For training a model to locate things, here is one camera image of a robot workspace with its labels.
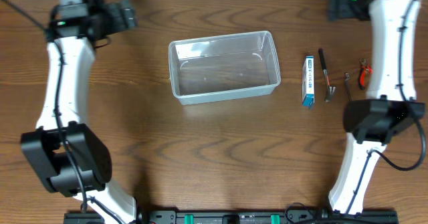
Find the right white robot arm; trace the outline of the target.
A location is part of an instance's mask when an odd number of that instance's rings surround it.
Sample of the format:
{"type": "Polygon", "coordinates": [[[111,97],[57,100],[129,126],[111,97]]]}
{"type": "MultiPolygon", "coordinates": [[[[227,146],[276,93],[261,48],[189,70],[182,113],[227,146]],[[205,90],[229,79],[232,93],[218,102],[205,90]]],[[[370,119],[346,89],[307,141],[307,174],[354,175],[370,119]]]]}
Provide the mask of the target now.
{"type": "Polygon", "coordinates": [[[373,70],[363,100],[349,101],[343,112],[346,150],[338,178],[328,194],[330,208],[342,215],[362,213],[366,189],[380,158],[399,171],[424,161],[427,141],[420,120],[425,104],[417,101],[413,79],[414,37],[421,0],[329,0],[328,18],[369,21],[373,70]],[[384,155],[392,137],[416,126],[421,154],[411,166],[384,155]]]}

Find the clear plastic container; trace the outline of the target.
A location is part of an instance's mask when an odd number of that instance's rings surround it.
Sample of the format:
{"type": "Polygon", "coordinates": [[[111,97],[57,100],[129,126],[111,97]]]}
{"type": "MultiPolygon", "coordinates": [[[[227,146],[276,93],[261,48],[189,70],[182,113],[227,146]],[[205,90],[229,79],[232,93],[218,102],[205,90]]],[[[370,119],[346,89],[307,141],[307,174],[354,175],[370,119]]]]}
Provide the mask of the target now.
{"type": "Polygon", "coordinates": [[[269,95],[281,83],[269,31],[172,41],[169,72],[182,105],[269,95]]]}

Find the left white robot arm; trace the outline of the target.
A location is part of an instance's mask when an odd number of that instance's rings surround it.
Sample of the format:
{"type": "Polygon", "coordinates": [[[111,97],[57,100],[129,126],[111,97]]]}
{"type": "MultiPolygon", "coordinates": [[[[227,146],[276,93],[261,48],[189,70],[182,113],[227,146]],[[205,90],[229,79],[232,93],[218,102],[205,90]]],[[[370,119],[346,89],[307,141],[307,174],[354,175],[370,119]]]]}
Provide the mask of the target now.
{"type": "Polygon", "coordinates": [[[107,147],[87,123],[88,80],[96,51],[136,26],[127,0],[60,0],[45,28],[49,72],[35,130],[21,149],[44,188],[93,209],[104,223],[140,223],[136,199],[112,178],[107,147]]]}

